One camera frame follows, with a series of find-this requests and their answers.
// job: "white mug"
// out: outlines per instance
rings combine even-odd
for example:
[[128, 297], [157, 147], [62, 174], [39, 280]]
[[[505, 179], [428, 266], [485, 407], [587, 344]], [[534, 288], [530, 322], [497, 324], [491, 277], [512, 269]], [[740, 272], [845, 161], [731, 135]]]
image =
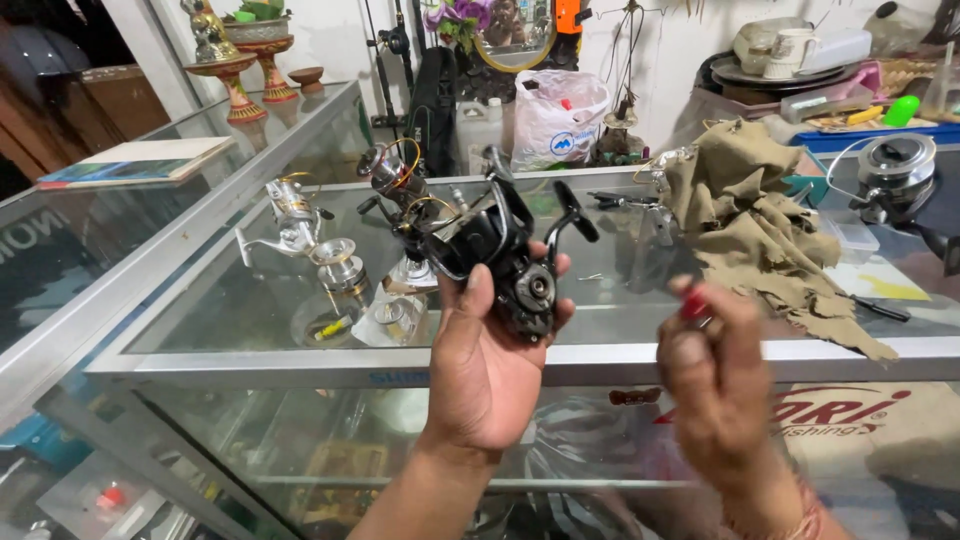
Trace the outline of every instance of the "white mug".
[[816, 43], [820, 38], [813, 35], [807, 28], [791, 28], [777, 32], [773, 50], [770, 52], [770, 61], [763, 70], [764, 79], [790, 79], [806, 60], [810, 51], [816, 50]]

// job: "book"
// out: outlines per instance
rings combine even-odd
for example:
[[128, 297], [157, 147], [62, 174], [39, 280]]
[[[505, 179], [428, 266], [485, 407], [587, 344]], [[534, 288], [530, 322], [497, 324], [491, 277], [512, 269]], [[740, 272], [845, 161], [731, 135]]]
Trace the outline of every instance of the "book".
[[40, 189], [177, 182], [227, 149], [231, 136], [125, 142], [41, 177]]

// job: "wooden bowl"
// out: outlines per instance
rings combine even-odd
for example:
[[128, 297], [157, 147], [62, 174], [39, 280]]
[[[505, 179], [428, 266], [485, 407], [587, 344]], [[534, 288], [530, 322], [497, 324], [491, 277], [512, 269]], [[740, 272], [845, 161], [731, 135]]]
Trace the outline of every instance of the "wooden bowl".
[[320, 82], [323, 75], [324, 69], [322, 67], [304, 67], [304, 69], [287, 73], [287, 77], [290, 77], [294, 83], [300, 84], [300, 93], [303, 94], [323, 91], [324, 84]]

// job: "logo on plastic bag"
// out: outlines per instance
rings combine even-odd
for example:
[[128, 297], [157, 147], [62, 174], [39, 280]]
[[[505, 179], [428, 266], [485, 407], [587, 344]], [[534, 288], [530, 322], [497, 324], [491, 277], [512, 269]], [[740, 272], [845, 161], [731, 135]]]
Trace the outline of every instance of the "logo on plastic bag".
[[550, 139], [550, 152], [553, 152], [554, 156], [566, 156], [573, 150], [573, 144], [574, 139], [571, 132], [560, 132]]

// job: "statue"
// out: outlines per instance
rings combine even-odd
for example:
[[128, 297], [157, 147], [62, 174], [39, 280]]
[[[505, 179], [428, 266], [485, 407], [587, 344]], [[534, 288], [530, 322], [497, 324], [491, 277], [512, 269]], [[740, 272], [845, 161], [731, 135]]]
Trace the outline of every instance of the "statue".
[[197, 63], [240, 58], [240, 51], [227, 40], [223, 21], [207, 0], [180, 0], [180, 8], [190, 15], [190, 30], [197, 40]]

